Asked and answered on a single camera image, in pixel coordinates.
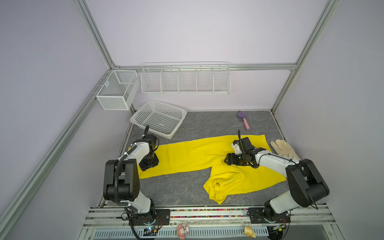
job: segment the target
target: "pink handle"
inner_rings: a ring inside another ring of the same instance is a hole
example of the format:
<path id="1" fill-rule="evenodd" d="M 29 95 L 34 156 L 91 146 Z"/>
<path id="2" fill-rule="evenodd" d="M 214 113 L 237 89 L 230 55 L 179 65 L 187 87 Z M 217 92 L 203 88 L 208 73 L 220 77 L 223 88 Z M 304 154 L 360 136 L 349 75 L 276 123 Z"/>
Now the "pink handle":
<path id="1" fill-rule="evenodd" d="M 243 120 L 244 120 L 245 129 L 249 130 L 250 128 L 249 128 L 247 120 L 245 118 L 243 118 Z"/>

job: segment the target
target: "white wall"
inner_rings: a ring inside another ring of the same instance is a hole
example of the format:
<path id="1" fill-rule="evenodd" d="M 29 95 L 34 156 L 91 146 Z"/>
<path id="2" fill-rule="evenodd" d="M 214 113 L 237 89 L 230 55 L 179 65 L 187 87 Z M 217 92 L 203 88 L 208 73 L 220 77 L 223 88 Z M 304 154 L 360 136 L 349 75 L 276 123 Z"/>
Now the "white wall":
<path id="1" fill-rule="evenodd" d="M 326 0 L 87 0 L 116 65 L 294 63 Z"/>
<path id="2" fill-rule="evenodd" d="M 106 71 L 71 0 L 0 3 L 0 214 Z"/>
<path id="3" fill-rule="evenodd" d="M 146 95 L 140 87 L 133 105 L 138 109 L 149 99 L 156 99 L 187 110 L 271 109 L 289 73 L 289 70 L 232 71 L 229 94 Z"/>
<path id="4" fill-rule="evenodd" d="M 7 239 L 77 239 L 128 123 L 128 111 L 103 110 L 96 102 Z"/>
<path id="5" fill-rule="evenodd" d="M 346 240 L 384 230 L 384 2 L 344 0 L 277 110 L 283 133 L 312 159 Z"/>

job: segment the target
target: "wire basket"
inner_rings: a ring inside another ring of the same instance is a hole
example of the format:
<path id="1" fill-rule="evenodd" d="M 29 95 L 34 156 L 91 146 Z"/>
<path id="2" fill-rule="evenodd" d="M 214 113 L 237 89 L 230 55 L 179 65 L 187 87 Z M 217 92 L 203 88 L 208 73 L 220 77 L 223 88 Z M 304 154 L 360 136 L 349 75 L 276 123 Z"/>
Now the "wire basket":
<path id="1" fill-rule="evenodd" d="M 229 64 L 143 67 L 141 89 L 145 94 L 228 94 L 231 92 Z"/>
<path id="2" fill-rule="evenodd" d="M 131 123 L 149 132 L 171 139 L 183 122 L 187 111 L 157 100 L 147 101 L 131 117 Z"/>
<path id="3" fill-rule="evenodd" d="M 136 71 L 113 70 L 96 97 L 105 110 L 129 110 L 139 85 Z"/>

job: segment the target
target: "crumpled yellow fabric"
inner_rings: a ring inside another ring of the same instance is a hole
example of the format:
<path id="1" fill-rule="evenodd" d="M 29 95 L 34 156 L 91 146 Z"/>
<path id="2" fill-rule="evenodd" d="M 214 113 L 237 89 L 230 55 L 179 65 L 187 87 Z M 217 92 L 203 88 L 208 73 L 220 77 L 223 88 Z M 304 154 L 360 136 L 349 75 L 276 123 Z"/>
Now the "crumpled yellow fabric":
<path id="1" fill-rule="evenodd" d="M 255 147 L 269 148 L 264 135 L 248 137 Z M 210 137 L 187 142 L 160 145 L 156 151 L 158 166 L 145 172 L 139 169 L 141 179 L 177 172 L 197 171 L 211 167 L 204 189 L 209 199 L 223 203 L 227 195 L 245 194 L 271 187 L 285 181 L 285 177 L 266 167 L 228 166 L 224 163 L 227 153 L 234 152 L 231 144 L 236 135 Z"/>

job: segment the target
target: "yellow towel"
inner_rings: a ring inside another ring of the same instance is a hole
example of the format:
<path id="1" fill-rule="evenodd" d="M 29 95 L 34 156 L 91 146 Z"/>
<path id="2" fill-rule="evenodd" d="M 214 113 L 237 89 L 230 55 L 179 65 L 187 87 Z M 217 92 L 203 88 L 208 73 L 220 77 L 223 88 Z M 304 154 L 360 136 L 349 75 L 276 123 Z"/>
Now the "yellow towel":
<path id="1" fill-rule="evenodd" d="M 255 147 L 270 148 L 264 135 L 248 137 Z M 265 167 L 228 166 L 224 163 L 227 153 L 234 152 L 231 143 L 236 135 L 210 137 L 188 142 L 160 145 L 156 151 L 158 166 L 145 172 L 139 169 L 141 179 L 177 172 L 197 171 L 211 167 L 204 189 L 209 199 L 221 204 L 227 195 L 244 194 L 271 187 L 285 181 L 285 177 Z"/>

